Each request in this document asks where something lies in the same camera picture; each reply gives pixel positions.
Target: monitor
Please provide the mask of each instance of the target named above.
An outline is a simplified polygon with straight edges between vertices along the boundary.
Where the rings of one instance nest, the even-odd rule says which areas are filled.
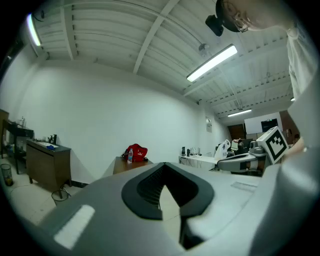
[[[248,138],[248,139],[243,139],[242,140],[242,144],[243,144],[243,149],[245,153],[249,152],[250,149],[250,143],[253,141],[252,138]]]
[[[262,132],[267,132],[269,129],[278,126],[278,121],[277,119],[268,119],[267,121],[262,121],[261,122],[262,126]]]

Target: white sleeve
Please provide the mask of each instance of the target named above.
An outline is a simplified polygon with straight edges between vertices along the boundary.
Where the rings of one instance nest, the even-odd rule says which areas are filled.
[[[291,79],[293,97],[295,97],[297,99],[298,96],[300,95],[299,84],[298,84],[298,81],[297,81],[297,78],[296,78],[296,74],[292,70],[291,64],[289,64],[289,75],[290,75],[290,79]]]

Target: ceiling light fixture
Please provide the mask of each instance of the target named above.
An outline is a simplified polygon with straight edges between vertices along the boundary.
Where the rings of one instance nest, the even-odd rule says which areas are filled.
[[[238,112],[238,113],[228,114],[228,118],[233,117],[233,116],[237,116],[237,115],[241,115],[241,114],[244,114],[244,113],[251,112],[251,110],[252,110],[252,109],[248,109],[248,110],[241,111],[241,112]]]
[[[34,23],[32,21],[32,14],[30,13],[27,17],[26,17],[26,23],[30,32],[30,35],[32,37],[32,40],[34,41],[36,46],[40,46],[40,40],[38,38]]]
[[[233,44],[230,44],[226,48],[224,48],[222,51],[218,52],[216,55],[214,55],[212,58],[207,60],[205,63],[203,63],[201,66],[199,66],[195,71],[193,71],[191,74],[189,74],[186,79],[190,82],[193,82],[200,76],[202,76],[204,73],[209,71],[210,69],[214,68],[219,63],[225,61],[232,55],[235,55],[237,53],[237,49]]]

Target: red bag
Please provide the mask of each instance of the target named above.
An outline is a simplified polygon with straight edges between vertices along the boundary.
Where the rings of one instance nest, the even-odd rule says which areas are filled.
[[[142,147],[139,144],[133,144],[129,146],[122,155],[122,157],[126,160],[128,160],[130,149],[133,150],[132,162],[144,161],[144,158],[148,152],[148,149],[146,147]]]

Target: plastic bottle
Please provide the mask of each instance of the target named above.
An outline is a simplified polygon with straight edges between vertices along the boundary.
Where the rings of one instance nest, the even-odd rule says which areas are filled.
[[[134,151],[132,150],[132,148],[130,148],[129,154],[128,154],[128,164],[132,163],[132,157],[134,155]]]

